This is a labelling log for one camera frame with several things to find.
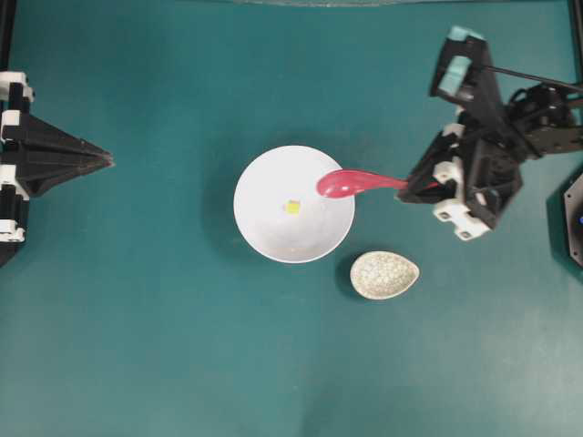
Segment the small yellow cube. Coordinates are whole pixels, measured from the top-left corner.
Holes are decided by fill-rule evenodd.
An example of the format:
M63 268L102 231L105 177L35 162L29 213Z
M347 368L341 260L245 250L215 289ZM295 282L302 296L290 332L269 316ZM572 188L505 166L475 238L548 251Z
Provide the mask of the small yellow cube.
M300 214L300 202L297 200L290 200L285 204L285 212L288 214L298 215Z

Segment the pink spoon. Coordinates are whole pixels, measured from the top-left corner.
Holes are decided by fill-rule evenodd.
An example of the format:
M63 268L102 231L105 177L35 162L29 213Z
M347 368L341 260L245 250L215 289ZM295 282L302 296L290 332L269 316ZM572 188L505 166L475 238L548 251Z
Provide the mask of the pink spoon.
M402 189L406 186L406 180L377 175L368 171L335 170L320 179L316 188L320 195L327 198L346 198L369 189Z

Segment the black triangular mount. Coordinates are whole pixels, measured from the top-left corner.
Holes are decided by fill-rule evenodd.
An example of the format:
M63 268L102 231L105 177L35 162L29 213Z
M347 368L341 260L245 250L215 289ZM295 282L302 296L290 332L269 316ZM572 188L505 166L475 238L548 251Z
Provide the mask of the black triangular mount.
M2 138L0 160L16 165L16 180L30 197L113 165L109 152L24 112L17 126L3 127Z

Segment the black cable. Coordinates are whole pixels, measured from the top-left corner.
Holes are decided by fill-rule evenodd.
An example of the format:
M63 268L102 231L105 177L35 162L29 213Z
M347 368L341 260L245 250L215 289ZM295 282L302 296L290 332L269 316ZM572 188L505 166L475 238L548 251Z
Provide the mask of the black cable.
M571 91L574 91L576 93L583 94L583 87L573 85L573 84L568 84L567 82L561 82L560 80L547 79L547 78L541 77L541 76L526 75L524 73L518 73L517 71L506 70L505 68L498 68L497 66L482 66L482 67L485 70L490 70L490 71L493 71L495 73L501 73L503 75L509 75L509 76L522 77L523 79L535 80L537 82L542 82L543 84L560 86L562 88L570 89Z

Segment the white bracket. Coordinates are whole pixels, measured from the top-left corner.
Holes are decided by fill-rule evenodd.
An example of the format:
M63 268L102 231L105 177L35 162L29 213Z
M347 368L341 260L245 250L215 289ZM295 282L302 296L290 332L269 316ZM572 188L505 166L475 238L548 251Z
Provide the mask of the white bracket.
M7 109L2 113L2 124L0 125L0 140L4 143L7 138L4 135L4 126L20 126L20 111L16 109Z
M21 84L23 87L23 97L28 98L30 103L35 101L35 90L28 86L26 74L19 71L0 72L0 100L8 101L10 84Z
M462 160L454 157L452 162L444 161L434 168L434 178L440 184L448 180L456 183L455 197L442 200L434 205L434 215L443 222L451 221L455 225L455 234L463 241L481 237L490 228L477 217L469 214L470 208L464 202L464 170Z

